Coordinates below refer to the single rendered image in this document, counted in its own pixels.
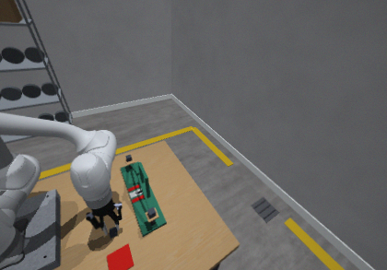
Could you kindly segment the red square plate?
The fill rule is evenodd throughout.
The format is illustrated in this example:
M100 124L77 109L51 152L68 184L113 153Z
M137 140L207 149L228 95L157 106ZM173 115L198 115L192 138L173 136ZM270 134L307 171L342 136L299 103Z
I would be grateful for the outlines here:
M107 255L109 270L128 270L134 266L129 244Z

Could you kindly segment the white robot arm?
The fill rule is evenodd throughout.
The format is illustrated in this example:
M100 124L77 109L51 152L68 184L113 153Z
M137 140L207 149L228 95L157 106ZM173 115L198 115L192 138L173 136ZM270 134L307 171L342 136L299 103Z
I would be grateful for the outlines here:
M70 141L80 155L70 167L77 193L91 209L102 208L111 201L111 165L117 147L112 132L86 131L68 123L0 112L0 135L49 136ZM38 160L10 152L0 136L0 270L25 258L29 220L22 218L15 222L15 219L40 175Z

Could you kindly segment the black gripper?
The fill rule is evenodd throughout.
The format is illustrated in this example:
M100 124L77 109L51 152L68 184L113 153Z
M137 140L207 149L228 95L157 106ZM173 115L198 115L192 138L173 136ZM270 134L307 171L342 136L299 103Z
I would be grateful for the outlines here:
M113 209L115 207L118 210L118 215L119 215L118 217L113 211ZM121 211L122 208L123 208L122 202L119 202L119 204L115 204L111 199L111 201L107 205L105 205L104 207L99 208L99 209L91 209L92 212L87 213L86 220L88 220L95 229L101 228L104 231L105 235L108 235L108 229L105 225L105 222L103 225L103 217L107 216L107 215L109 217L111 217L112 220L115 222L115 226L116 226L117 230L119 230L119 220L122 220L122 211ZM100 223L93 216L100 217ZM98 222L98 225L97 225L97 222Z

